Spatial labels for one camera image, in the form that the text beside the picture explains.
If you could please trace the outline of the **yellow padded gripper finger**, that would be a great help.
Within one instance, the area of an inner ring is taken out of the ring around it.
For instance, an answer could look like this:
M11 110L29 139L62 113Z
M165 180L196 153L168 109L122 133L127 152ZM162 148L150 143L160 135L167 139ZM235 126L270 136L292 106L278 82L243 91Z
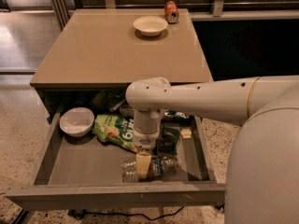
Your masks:
M150 168L151 155L144 150L136 154L136 173L139 179L145 179L148 176Z

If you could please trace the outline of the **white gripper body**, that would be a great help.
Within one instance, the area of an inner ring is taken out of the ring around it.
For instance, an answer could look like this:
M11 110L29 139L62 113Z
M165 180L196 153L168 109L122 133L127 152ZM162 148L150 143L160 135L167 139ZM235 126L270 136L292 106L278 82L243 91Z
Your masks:
M154 149L156 147L156 140L160 132L156 133L140 133L133 130L133 143L138 148Z

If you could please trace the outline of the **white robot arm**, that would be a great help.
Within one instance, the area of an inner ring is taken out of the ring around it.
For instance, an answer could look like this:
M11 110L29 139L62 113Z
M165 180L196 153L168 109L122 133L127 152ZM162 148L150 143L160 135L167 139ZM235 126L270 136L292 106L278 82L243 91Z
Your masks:
M237 124L227 167L225 224L299 224L299 77L173 86L163 77L126 90L134 143L152 148L165 110Z

